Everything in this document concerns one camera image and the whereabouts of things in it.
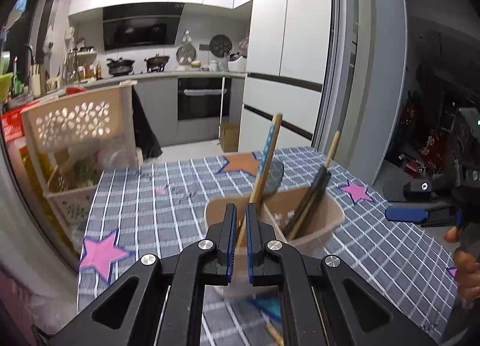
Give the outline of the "person's right hand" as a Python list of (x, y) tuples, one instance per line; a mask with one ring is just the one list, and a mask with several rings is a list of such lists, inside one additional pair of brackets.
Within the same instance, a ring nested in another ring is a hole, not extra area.
[(472, 308), (479, 299), (479, 224), (452, 227), (444, 238), (450, 244), (460, 244), (453, 253), (457, 295), (463, 308)]

